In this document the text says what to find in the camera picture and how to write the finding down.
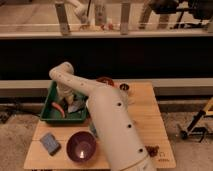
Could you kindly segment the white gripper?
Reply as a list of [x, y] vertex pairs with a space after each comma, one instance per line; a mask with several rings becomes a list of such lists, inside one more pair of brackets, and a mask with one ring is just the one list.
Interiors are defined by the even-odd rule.
[[57, 93], [60, 100], [65, 100], [68, 104], [74, 102], [74, 93], [71, 89], [62, 90], [61, 88], [57, 88]]

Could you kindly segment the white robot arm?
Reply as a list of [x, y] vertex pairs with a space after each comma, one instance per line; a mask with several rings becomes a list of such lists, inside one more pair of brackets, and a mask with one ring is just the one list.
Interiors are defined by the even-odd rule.
[[106, 83], [78, 77], [64, 62], [49, 71], [52, 80], [86, 95], [87, 108], [111, 171], [157, 171], [128, 114], [121, 92]]

